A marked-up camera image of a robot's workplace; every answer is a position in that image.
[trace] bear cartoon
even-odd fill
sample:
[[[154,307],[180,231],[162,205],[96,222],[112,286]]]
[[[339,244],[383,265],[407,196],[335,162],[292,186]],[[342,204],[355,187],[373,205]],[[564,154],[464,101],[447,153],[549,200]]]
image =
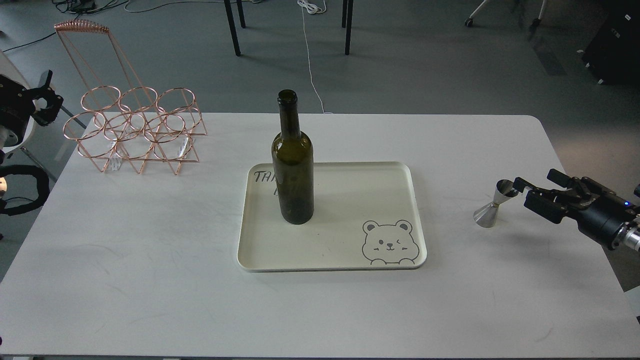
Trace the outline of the bear cartoon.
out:
[[[367,234],[362,254],[371,264],[376,260],[385,264],[400,264],[402,260],[414,263],[420,254],[420,248],[411,236],[413,226],[406,220],[398,220],[395,225],[378,225],[370,220],[362,229]]]

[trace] cream tray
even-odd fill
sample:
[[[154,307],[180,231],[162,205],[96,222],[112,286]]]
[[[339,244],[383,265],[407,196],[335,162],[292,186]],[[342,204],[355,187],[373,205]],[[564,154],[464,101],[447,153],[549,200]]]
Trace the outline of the cream tray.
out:
[[[280,214],[272,164],[248,174],[238,263],[248,271],[411,269],[427,258],[409,168],[315,163],[314,215]]]

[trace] wine bottle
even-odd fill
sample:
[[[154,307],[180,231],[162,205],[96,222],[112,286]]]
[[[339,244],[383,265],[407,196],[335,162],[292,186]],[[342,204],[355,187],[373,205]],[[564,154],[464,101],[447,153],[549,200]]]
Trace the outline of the wine bottle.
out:
[[[271,144],[273,170],[282,217],[304,224],[314,214],[314,150],[300,131],[298,96],[293,90],[278,93],[280,128]]]

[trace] black metal leg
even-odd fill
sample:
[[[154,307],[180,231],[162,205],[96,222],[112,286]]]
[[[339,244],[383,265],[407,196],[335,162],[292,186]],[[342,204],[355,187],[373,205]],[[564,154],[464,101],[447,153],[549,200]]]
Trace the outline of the black metal leg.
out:
[[[353,0],[347,4],[347,39],[344,42],[344,54],[348,55],[351,48],[351,18],[353,16]]]
[[[244,10],[242,9],[242,0],[236,0],[238,5],[238,17],[240,18],[240,26],[244,29],[246,24],[244,23]]]
[[[231,12],[231,0],[225,0],[225,10],[227,11],[227,20],[229,21],[229,31],[231,31],[231,40],[233,40],[234,42],[234,50],[236,51],[236,56],[240,56],[240,45],[238,45],[236,23],[234,22],[234,14]]]
[[[347,27],[347,0],[342,0],[342,28]]]

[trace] gray floor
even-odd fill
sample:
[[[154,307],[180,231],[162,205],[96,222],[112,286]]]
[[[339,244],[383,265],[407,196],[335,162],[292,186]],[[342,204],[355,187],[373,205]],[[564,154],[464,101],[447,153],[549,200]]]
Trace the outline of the gray floor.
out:
[[[163,3],[135,0],[129,9]],[[359,0],[350,56],[343,54],[341,3],[327,0],[326,13],[304,15],[313,80],[325,111],[533,115],[567,173],[592,177],[640,203],[632,195],[640,182],[640,88],[598,85],[578,53],[606,18],[605,2],[550,1],[542,25],[531,33],[540,1],[494,1],[476,17],[473,28],[466,28],[464,21],[479,0]],[[310,84],[300,7],[294,0],[266,0],[245,3],[244,10],[248,27],[238,28],[241,57],[233,54],[222,4],[176,4],[145,13],[127,13],[120,6],[82,19],[111,29],[146,85],[190,88],[202,111],[273,113],[277,92],[292,88],[302,113],[321,112]],[[52,32],[53,24],[73,17],[59,13],[49,0],[2,2],[0,48],[41,38]],[[93,53],[92,64],[108,83],[117,68],[108,66],[106,55],[113,52],[102,47],[108,45],[103,40],[80,36],[74,43]],[[86,88],[58,37],[6,54],[32,85],[44,70],[53,70],[65,106],[81,111],[79,99]],[[55,124],[38,129],[27,144],[56,175],[73,151],[61,135],[65,120],[61,115]],[[499,142],[500,134],[487,141]],[[12,163],[30,162],[16,153],[6,161]],[[15,187],[7,196],[33,196],[28,187]],[[37,211],[0,217],[5,236],[0,276],[36,216]],[[623,290],[640,285],[638,253],[620,248],[607,256]]]

